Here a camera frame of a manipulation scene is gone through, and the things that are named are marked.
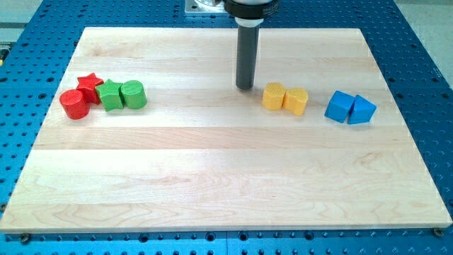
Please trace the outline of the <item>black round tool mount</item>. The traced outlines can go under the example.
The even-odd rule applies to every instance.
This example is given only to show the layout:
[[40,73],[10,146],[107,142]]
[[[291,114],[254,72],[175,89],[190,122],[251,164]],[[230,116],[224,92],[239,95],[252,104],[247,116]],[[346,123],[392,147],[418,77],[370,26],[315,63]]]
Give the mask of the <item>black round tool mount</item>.
[[263,20],[277,12],[279,0],[225,0],[225,11],[234,17],[237,24],[255,28]]

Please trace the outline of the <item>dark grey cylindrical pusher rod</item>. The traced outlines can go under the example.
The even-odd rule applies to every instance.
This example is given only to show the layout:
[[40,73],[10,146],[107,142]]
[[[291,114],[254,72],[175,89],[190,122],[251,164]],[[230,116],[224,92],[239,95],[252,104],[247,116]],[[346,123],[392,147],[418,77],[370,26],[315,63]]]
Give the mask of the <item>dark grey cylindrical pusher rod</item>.
[[258,25],[253,28],[238,27],[236,86],[241,90],[250,90],[254,85],[258,38]]

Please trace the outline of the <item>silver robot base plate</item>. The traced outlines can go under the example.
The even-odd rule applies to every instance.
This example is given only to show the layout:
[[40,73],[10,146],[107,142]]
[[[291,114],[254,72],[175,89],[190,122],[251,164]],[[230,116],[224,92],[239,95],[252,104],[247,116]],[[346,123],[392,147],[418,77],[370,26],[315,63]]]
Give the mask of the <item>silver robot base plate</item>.
[[223,0],[185,0],[185,12],[194,14],[224,13]]

